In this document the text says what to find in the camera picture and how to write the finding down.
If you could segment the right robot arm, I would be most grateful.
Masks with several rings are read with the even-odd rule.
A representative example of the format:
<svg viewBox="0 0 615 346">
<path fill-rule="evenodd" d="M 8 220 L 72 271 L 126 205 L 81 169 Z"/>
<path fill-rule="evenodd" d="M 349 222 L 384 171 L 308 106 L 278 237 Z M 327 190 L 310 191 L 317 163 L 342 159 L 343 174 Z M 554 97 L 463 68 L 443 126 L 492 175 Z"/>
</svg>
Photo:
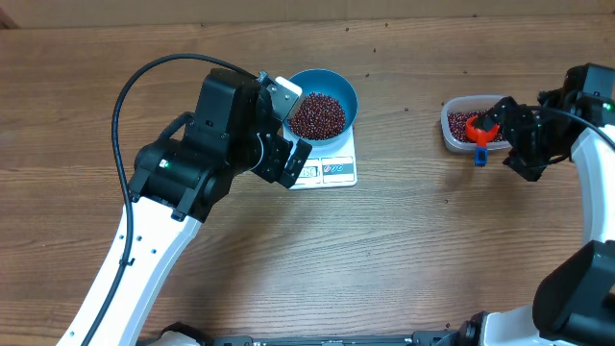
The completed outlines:
<svg viewBox="0 0 615 346">
<path fill-rule="evenodd" d="M 614 342 L 614 71 L 587 63 L 570 68 L 563 86 L 542 91 L 534 106 L 507 96 L 469 118 L 475 164 L 502 136 L 511 149 L 504 165 L 528 182 L 550 165 L 577 168 L 583 246 L 538 286 L 532 304 L 481 312 L 443 345 L 611 345 Z"/>
</svg>

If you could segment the red scoop blue handle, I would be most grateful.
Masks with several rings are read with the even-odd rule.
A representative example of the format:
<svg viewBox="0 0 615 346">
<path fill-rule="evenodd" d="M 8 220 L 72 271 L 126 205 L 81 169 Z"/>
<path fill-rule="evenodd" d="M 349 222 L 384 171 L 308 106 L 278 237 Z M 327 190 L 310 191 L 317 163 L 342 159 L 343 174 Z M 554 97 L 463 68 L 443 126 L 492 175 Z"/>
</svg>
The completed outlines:
<svg viewBox="0 0 615 346">
<path fill-rule="evenodd" d="M 465 135 L 471 142 L 476 144 L 474 165 L 476 167 L 484 167 L 488 163 L 488 144 L 492 142 L 498 132 L 500 126 L 493 125 L 489 130 L 484 130 L 480 125 L 480 118 L 475 115 L 470 117 L 465 123 Z"/>
</svg>

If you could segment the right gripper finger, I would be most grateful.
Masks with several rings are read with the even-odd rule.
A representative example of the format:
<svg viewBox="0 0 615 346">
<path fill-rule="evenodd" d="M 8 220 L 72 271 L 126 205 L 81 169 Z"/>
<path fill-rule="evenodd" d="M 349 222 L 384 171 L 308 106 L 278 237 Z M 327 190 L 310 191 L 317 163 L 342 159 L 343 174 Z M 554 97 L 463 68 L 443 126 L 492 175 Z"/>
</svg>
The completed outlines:
<svg viewBox="0 0 615 346">
<path fill-rule="evenodd" d="M 517 102 L 511 96 L 506 96 L 491 107 L 484 115 L 479 115 L 473 121 L 475 129 L 491 132 L 496 126 L 502 125 L 505 117 L 518 107 Z"/>
<path fill-rule="evenodd" d="M 526 163 L 515 149 L 510 149 L 507 154 L 508 157 L 504 159 L 503 164 L 528 182 L 537 182 L 546 169 L 545 165 Z"/>
</svg>

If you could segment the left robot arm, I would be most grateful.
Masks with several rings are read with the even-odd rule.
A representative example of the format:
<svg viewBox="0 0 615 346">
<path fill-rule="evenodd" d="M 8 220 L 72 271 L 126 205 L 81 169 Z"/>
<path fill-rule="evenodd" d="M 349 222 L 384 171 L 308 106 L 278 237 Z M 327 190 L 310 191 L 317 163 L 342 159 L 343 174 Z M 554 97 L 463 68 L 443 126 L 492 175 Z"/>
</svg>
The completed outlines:
<svg viewBox="0 0 615 346">
<path fill-rule="evenodd" d="M 62 345 L 136 344 L 173 265 L 233 178 L 252 171 L 269 183 L 295 184 L 311 146 L 278 131 L 304 99 L 284 77 L 212 69 L 195 110 L 137 153 L 130 202 Z"/>
</svg>

